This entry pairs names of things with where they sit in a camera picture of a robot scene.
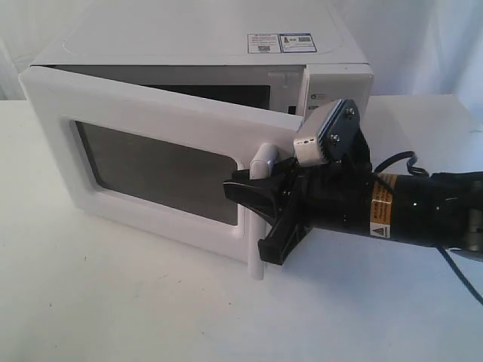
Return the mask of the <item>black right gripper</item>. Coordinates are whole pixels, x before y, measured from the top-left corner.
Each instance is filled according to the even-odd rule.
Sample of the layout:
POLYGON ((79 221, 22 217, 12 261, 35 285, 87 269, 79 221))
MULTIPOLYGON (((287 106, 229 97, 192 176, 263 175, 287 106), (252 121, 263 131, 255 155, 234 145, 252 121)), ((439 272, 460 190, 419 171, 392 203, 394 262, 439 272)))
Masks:
POLYGON ((259 176, 237 170, 223 182, 227 199, 249 209, 272 226, 258 241, 264 262, 283 265, 312 229, 369 235, 370 193, 374 181, 369 161, 301 167, 286 158, 259 176))

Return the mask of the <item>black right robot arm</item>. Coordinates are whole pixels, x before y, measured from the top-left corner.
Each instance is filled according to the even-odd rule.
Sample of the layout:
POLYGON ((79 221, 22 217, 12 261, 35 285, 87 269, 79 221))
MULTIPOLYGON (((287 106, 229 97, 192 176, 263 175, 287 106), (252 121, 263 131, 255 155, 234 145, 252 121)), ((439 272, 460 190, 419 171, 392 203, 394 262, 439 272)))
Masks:
POLYGON ((469 235, 482 210, 480 172, 408 176, 374 173, 368 163, 303 167, 289 158, 263 179, 236 171, 223 188, 229 200, 270 225, 257 249, 274 265, 282 265, 310 229, 482 252, 482 242, 469 235))

